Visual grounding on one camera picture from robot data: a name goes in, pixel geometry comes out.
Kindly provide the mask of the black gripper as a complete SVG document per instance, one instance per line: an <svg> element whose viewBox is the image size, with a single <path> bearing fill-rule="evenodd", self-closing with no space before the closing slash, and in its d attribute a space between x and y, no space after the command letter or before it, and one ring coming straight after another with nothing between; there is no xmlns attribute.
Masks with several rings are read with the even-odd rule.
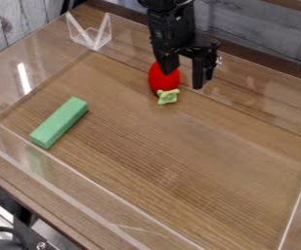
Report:
<svg viewBox="0 0 301 250"><path fill-rule="evenodd" d="M179 55L192 59L192 88L212 78L219 42L196 29L194 0L147 0L150 43L160 71L168 75L180 65Z"/></svg>

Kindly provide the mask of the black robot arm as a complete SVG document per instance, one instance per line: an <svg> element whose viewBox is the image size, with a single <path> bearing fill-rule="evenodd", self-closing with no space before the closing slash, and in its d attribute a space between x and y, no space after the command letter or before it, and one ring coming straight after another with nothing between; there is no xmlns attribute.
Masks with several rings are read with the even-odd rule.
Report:
<svg viewBox="0 0 301 250"><path fill-rule="evenodd" d="M160 71L168 75L192 61L192 88L200 90L219 65L220 42L196 29L195 0L138 0L147 9L150 44Z"/></svg>

